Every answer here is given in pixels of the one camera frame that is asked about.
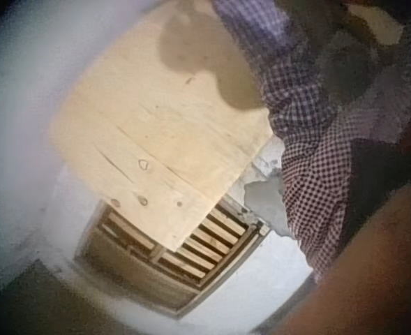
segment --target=person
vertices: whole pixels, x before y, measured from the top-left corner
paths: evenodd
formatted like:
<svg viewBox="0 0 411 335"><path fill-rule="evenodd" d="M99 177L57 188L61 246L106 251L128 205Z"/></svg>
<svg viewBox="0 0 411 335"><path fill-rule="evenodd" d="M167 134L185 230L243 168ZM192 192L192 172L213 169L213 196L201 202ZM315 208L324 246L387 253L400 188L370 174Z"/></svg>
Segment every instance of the person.
<svg viewBox="0 0 411 335"><path fill-rule="evenodd" d="M341 106L330 102L300 26L274 0L214 0L214 8L284 141L287 224L318 283L279 334L404 332L411 327L411 11L400 16L393 64Z"/></svg>

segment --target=checkered fabric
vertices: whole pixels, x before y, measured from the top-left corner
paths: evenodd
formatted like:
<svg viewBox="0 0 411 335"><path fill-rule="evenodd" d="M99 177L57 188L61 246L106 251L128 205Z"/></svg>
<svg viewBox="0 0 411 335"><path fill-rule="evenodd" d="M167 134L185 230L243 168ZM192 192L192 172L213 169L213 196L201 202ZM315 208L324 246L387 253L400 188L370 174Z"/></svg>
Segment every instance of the checkered fabric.
<svg viewBox="0 0 411 335"><path fill-rule="evenodd" d="M274 0L214 0L257 80L282 157L287 224L319 281L337 256L355 139L396 143L411 119L411 22L396 63L349 106L331 105L303 31Z"/></svg>

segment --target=plywood sheet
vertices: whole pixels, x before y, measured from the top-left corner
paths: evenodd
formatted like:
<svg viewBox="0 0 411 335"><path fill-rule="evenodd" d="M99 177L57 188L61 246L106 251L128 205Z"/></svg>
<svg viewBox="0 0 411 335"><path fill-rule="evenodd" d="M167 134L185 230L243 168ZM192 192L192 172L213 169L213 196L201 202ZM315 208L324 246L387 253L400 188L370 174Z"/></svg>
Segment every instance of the plywood sheet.
<svg viewBox="0 0 411 335"><path fill-rule="evenodd" d="M52 122L69 165L175 251L271 137L209 1L168 1L86 71Z"/></svg>

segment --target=skin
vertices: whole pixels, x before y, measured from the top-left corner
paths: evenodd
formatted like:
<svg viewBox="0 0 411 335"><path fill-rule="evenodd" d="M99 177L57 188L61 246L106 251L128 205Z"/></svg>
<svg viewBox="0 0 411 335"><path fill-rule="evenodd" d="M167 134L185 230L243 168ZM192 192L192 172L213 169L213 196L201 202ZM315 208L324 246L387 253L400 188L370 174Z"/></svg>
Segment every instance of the skin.
<svg viewBox="0 0 411 335"><path fill-rule="evenodd" d="M367 221L275 334L411 334L411 184Z"/></svg>

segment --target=purple checkered shirt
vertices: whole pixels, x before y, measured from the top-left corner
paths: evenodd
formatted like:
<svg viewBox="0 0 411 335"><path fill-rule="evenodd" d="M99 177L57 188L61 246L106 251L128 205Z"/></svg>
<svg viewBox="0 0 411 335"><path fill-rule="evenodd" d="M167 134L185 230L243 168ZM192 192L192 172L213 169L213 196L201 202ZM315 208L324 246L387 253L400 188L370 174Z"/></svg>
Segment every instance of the purple checkered shirt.
<svg viewBox="0 0 411 335"><path fill-rule="evenodd" d="M214 0L257 80L282 157L287 224L320 280L337 256L351 142L397 143L411 119L411 21L396 63L349 106L331 105L308 39L274 0Z"/></svg>

